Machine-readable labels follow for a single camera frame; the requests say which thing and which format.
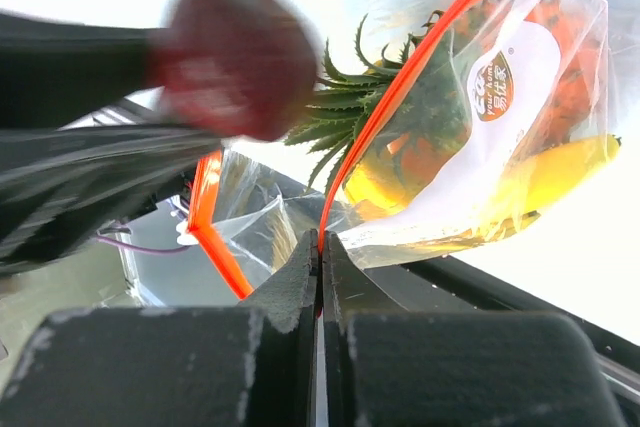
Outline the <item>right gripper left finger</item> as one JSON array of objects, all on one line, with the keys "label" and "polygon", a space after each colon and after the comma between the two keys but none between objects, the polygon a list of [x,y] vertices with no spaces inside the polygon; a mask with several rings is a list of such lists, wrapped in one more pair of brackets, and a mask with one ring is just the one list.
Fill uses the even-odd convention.
[{"label": "right gripper left finger", "polygon": [[47,316],[1,395],[5,426],[311,426],[318,234],[233,307]]}]

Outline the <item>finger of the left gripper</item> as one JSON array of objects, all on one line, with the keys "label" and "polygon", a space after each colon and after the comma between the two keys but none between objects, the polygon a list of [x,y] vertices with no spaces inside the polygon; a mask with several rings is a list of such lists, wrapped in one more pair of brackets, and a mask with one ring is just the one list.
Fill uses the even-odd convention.
[{"label": "finger of the left gripper", "polygon": [[2,266],[40,267],[74,253],[221,143],[168,124],[2,131]]},{"label": "finger of the left gripper", "polygon": [[1,127],[63,127],[154,87],[164,28],[56,23],[1,14]]}]

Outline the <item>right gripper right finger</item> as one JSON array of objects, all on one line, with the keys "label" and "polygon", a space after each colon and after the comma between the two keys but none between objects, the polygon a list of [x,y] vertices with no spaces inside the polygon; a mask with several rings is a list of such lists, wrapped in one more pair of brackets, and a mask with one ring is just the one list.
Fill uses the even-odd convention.
[{"label": "right gripper right finger", "polygon": [[410,312],[328,233],[323,314],[332,426],[621,426],[587,336],[546,312]]}]

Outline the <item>dark fake food piece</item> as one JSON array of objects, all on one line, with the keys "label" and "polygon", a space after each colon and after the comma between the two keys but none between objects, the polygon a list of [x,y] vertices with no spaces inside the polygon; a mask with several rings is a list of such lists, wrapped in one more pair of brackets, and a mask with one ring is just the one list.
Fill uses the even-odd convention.
[{"label": "dark fake food piece", "polygon": [[279,139],[317,76],[304,26],[279,0],[178,0],[154,61],[168,113],[224,138]]}]

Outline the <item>clear zip top bag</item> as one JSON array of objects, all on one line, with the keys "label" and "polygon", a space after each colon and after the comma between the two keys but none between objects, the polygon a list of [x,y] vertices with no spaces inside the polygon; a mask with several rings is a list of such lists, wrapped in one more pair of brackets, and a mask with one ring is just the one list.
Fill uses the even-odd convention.
[{"label": "clear zip top bag", "polygon": [[327,174],[320,227],[358,268],[508,238],[616,156],[606,0],[336,2],[284,142]]}]

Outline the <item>orange fake pineapple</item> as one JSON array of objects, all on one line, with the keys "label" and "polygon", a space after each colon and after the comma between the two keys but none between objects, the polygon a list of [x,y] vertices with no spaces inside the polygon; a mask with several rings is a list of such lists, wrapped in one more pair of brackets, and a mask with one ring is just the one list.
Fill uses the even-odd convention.
[{"label": "orange fake pineapple", "polygon": [[[390,162],[399,180],[427,183],[469,138],[471,122],[452,61],[488,52],[487,40],[476,47],[472,39],[499,2],[482,0],[454,22],[437,44],[425,71],[373,141],[374,159]],[[561,0],[541,0],[526,19],[552,34],[568,62],[552,99],[538,115],[532,131],[519,142],[514,153],[518,159],[568,142],[573,129],[588,117],[601,52],[599,40],[587,30],[585,16],[569,12]],[[322,153],[310,174],[312,179],[327,164],[333,166],[329,176],[336,177],[348,150],[423,39],[409,34],[398,61],[381,57],[360,76],[340,72],[331,57],[324,56],[325,74],[318,81],[321,88],[307,108],[306,119],[284,140],[287,146],[309,144],[311,151]]]}]

